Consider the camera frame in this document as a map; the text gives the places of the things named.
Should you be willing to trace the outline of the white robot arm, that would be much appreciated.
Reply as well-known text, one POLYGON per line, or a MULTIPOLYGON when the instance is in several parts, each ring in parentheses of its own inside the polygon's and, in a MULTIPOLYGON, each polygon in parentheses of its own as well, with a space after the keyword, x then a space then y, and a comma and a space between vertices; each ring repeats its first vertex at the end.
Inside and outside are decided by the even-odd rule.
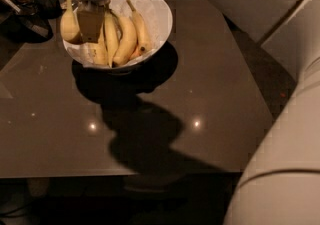
POLYGON ((292 84, 275 76, 263 90, 287 90, 275 122, 251 157, 222 222, 174 218, 156 212, 160 225, 320 225, 319 0, 208 0, 246 38, 243 45, 275 59, 292 84))

